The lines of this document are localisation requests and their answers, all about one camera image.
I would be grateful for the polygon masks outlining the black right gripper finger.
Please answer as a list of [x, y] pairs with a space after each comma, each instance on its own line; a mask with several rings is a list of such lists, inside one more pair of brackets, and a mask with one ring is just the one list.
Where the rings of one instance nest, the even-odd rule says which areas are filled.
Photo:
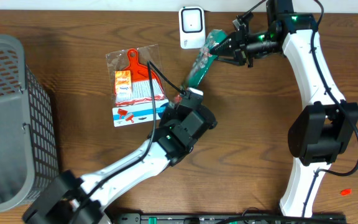
[[223, 39], [218, 45], [215, 45], [209, 53], [216, 56], [232, 57], [235, 50], [238, 49], [236, 40], [236, 33], [230, 33], [225, 39]]
[[231, 64], [231, 65], [236, 65], [236, 66], [244, 66], [244, 65], [249, 65], [248, 64], [248, 61], [245, 59], [235, 59], [235, 58], [218, 58], [218, 61], [220, 62], [224, 62], [224, 63], [228, 63], [228, 64]]

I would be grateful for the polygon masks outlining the green packaged item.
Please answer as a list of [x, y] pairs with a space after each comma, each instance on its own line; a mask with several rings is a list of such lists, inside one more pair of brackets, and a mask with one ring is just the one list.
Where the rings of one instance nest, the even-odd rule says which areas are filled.
[[196, 57], [192, 68], [187, 77], [182, 81], [180, 90], [191, 90], [194, 93], [203, 95], [203, 92], [198, 89], [200, 83], [206, 76], [209, 68], [212, 66], [215, 55], [209, 51], [220, 44], [227, 34], [220, 29], [213, 29], [207, 36], [204, 45], [200, 48], [199, 54]]

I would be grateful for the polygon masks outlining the red packaged item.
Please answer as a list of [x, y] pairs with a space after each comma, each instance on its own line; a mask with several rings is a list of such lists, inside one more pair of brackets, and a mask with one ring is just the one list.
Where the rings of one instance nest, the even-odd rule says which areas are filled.
[[161, 69], [157, 44], [106, 54], [116, 128], [158, 121], [168, 105], [165, 81], [147, 62]]

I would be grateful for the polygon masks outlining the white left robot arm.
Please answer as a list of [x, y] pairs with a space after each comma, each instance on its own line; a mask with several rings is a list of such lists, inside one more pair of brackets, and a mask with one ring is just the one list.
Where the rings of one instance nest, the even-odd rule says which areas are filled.
[[169, 106], [147, 139], [132, 153], [90, 174], [67, 170], [56, 177], [22, 216], [24, 223], [101, 223], [105, 209], [143, 180], [175, 166], [199, 138], [217, 125], [205, 105]]

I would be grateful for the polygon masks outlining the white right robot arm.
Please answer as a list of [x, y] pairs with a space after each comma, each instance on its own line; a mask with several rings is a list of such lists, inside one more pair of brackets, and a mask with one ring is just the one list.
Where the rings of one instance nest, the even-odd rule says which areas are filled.
[[253, 33], [252, 12], [234, 19], [234, 32], [216, 44], [216, 60], [251, 67], [271, 54], [286, 57], [295, 74], [303, 109], [288, 131], [293, 165], [280, 199], [282, 215], [309, 218], [325, 174], [343, 154], [351, 137], [358, 138], [358, 104], [348, 102], [336, 86], [320, 44], [321, 19], [296, 12], [291, 0], [265, 3], [268, 29]]

